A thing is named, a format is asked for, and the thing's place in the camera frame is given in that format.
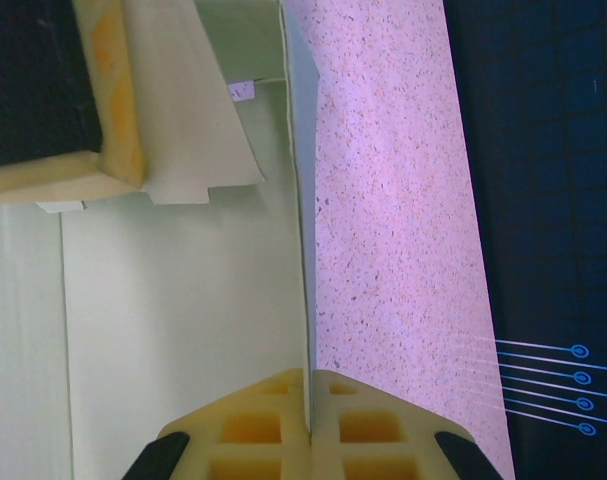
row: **granite surface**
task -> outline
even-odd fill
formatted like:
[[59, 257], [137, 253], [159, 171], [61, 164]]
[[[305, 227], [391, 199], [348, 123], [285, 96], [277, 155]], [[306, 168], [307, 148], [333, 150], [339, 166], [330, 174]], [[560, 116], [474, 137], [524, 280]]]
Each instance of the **granite surface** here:
[[514, 478], [442, 2], [290, 4], [321, 73], [318, 367], [462, 424]]

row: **blue circle marking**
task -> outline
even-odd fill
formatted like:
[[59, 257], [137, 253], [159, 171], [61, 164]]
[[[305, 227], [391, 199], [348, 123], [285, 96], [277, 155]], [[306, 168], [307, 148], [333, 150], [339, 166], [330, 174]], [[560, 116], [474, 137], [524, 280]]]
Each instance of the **blue circle marking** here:
[[572, 352], [572, 355], [574, 355], [576, 358], [587, 358], [590, 356], [590, 349], [585, 345], [581, 345], [580, 343], [572, 345], [570, 347], [570, 352]]
[[579, 423], [579, 431], [583, 435], [587, 435], [588, 437], [593, 437], [596, 435], [596, 428], [592, 424], [589, 423]]
[[589, 398], [579, 397], [576, 399], [576, 405], [585, 411], [594, 410], [594, 402]]
[[592, 377], [585, 372], [576, 372], [574, 375], [572, 375], [572, 378], [580, 385], [589, 385], [592, 383]]

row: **yellow foam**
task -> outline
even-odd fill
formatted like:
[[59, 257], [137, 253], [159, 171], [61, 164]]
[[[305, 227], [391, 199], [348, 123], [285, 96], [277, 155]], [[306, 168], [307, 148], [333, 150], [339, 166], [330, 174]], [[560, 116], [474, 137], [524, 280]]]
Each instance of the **yellow foam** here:
[[68, 153], [0, 167], [0, 203], [94, 200], [137, 191], [146, 168], [120, 0], [73, 0], [98, 110], [99, 154]]
[[342, 375], [287, 370], [172, 422], [190, 436], [171, 480], [458, 480], [434, 438], [459, 425]]

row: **speckled countertop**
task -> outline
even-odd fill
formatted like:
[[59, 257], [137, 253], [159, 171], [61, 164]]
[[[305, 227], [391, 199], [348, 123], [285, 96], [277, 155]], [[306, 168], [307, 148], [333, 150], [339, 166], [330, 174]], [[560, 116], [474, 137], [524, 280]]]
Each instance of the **speckled countertop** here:
[[290, 0], [319, 71], [319, 368], [465, 426], [514, 478], [442, 1]]

